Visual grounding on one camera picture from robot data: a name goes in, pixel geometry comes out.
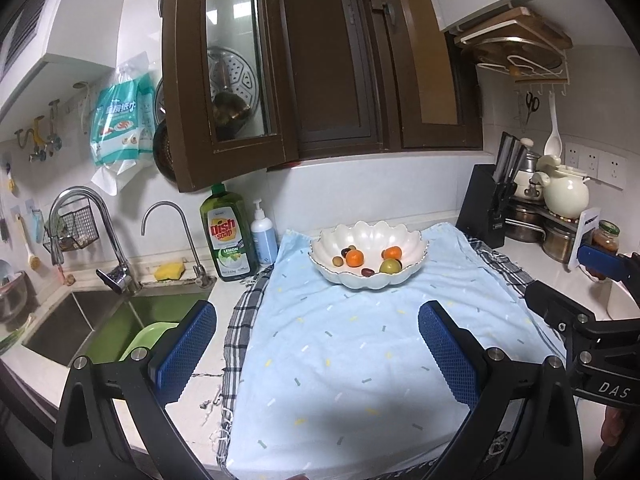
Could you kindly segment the person's right hand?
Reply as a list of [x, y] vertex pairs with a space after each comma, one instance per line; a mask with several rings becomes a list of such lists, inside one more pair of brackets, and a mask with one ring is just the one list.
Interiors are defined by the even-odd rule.
[[601, 439], [605, 446], [612, 448], [620, 440], [625, 427], [624, 413], [618, 408], [608, 406], [605, 409], [601, 427]]

